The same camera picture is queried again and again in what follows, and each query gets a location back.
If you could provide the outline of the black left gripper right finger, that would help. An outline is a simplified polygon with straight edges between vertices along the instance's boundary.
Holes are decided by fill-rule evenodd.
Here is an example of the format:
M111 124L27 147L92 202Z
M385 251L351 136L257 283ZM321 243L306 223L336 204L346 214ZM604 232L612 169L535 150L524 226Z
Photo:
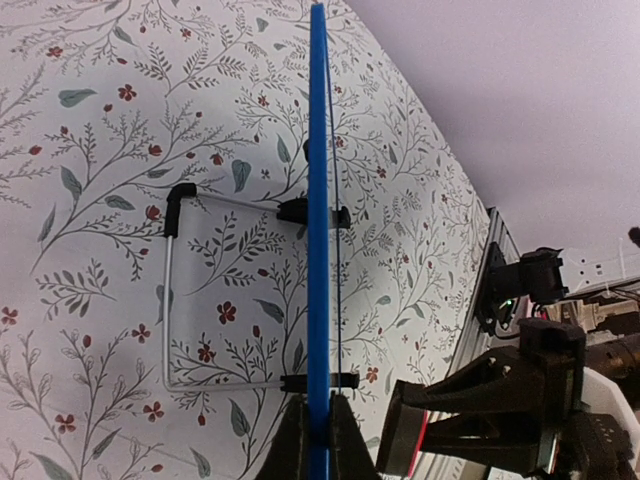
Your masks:
M380 480L348 399L333 393L329 414L329 478Z

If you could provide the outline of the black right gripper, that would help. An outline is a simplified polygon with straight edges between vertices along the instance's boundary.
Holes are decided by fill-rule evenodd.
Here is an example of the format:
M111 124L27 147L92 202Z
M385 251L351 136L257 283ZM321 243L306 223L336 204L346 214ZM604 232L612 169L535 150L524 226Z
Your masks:
M529 318L519 348L492 348L429 386L398 380L376 469L407 475L420 424L435 411L457 416L428 421L420 454L524 478L637 479L639 421L620 387L586 358L584 330Z

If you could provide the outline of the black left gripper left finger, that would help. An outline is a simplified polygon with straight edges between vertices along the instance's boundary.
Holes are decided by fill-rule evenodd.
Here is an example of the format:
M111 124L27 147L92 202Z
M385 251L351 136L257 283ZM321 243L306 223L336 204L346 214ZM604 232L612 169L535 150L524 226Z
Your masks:
M309 409L303 395L293 396L257 480L303 480L308 478Z

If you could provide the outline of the red whiteboard eraser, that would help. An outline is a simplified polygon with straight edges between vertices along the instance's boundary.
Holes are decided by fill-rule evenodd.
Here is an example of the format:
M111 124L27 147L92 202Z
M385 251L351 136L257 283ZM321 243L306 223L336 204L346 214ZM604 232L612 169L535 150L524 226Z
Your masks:
M418 458L420 456L420 452L421 452L421 445L422 442L424 440L424 436L426 433L426 429L427 429L427 425L428 425L428 418L429 418L429 413L427 410L424 410L422 413L422 417L421 417L421 423L420 423L420 429L418 431L418 437L417 437L417 441L416 444L414 446L413 449L413 453L411 456L411 462L409 465L409 471L407 474L407 477L409 479L411 479L414 475L415 469L416 469L416 463L418 461Z

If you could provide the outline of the small whiteboard blue frame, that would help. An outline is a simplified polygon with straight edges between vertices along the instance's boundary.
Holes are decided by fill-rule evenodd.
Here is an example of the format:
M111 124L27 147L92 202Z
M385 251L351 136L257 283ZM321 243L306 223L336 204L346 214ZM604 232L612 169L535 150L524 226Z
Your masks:
M325 5L310 10L307 402L310 479L330 470L330 225L329 144L333 141Z

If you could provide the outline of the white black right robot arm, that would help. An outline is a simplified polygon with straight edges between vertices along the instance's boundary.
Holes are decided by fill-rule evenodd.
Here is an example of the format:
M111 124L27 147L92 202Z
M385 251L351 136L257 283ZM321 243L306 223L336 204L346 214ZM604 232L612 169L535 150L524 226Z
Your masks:
M632 479L639 458L639 296L603 286L575 294L558 250L541 248L489 269L482 320L515 334L444 380L398 381L377 470L410 478L424 453L534 479Z

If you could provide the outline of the front aluminium rail frame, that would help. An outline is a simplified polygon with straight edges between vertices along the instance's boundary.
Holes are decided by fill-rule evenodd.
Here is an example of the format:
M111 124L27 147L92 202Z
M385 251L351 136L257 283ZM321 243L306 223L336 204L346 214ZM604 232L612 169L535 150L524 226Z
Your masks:
M456 373L471 360L484 353L491 343L491 336L481 328L481 323L476 317L476 307L480 298L481 280L490 263L490 245L497 243L504 258L512 261L518 256L515 242L511 238L509 230L504 223L496 207L488 209L489 230L486 245L481 257L481 263L477 275L476 285L471 297L471 304L466 314L461 336L458 340L451 364L446 376ZM455 457L443 455L424 454L416 468L418 479L462 479L466 461Z

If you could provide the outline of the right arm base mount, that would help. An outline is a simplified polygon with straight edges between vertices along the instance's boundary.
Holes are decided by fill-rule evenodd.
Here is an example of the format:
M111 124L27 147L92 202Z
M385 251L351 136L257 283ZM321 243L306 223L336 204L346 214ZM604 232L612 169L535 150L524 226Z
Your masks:
M485 333L495 337L498 327L508 327L515 303L524 297L534 304L548 305L568 294L560 272L564 265L561 249L540 247L507 263L497 243L490 247L490 263L482 276L476 307L476 317Z

